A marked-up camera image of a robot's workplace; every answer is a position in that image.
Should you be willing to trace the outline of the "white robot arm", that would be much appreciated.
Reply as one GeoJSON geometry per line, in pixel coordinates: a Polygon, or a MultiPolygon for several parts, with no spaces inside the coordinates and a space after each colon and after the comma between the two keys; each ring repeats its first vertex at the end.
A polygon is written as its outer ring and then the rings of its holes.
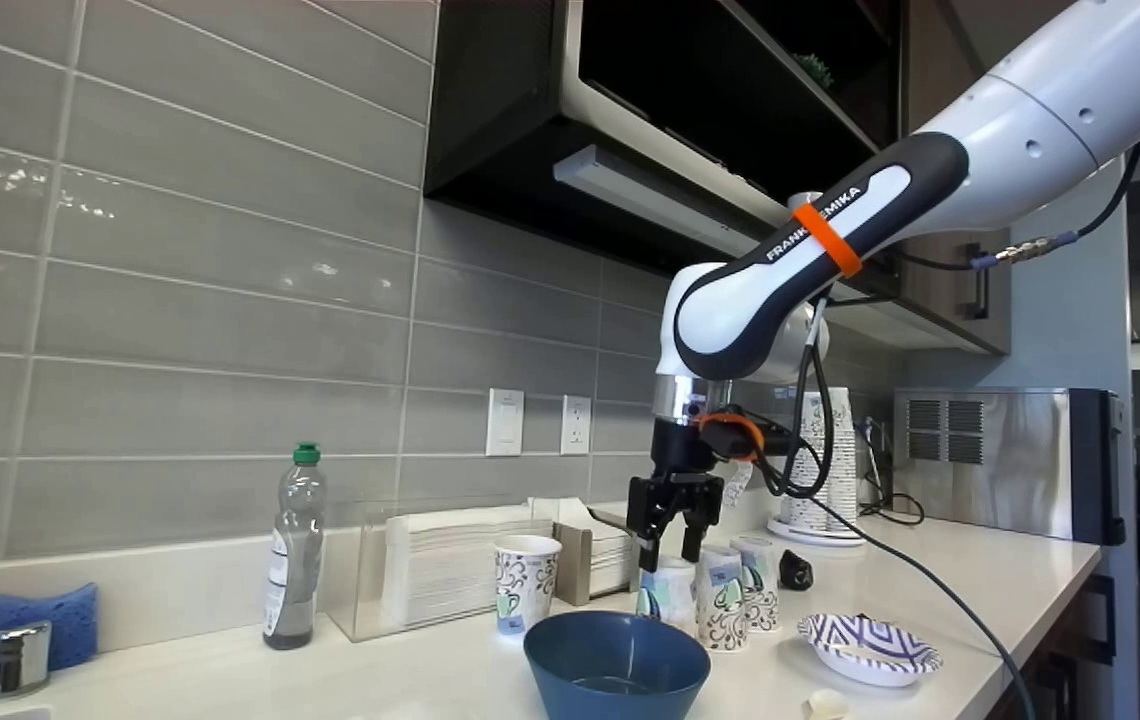
{"type": "Polygon", "coordinates": [[[676,273],[662,315],[653,474],[628,483],[640,567],[685,518],[685,560],[716,524],[700,438],[710,378],[758,374],[775,330],[827,283],[916,237],[994,230],[1140,145],[1140,0],[1072,0],[943,111],[879,147],[766,242],[676,273]]]}

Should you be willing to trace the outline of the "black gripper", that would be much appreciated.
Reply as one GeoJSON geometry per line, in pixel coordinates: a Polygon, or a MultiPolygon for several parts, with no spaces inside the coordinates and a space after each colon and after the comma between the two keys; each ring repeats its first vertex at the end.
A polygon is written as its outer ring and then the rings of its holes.
{"type": "Polygon", "coordinates": [[[653,437],[653,474],[628,483],[628,530],[637,534],[640,571],[662,567],[662,530],[685,518],[690,565],[700,560],[710,526],[721,518],[721,461],[758,461],[769,449],[766,427],[743,412],[712,412],[694,425],[662,419],[653,437]]]}

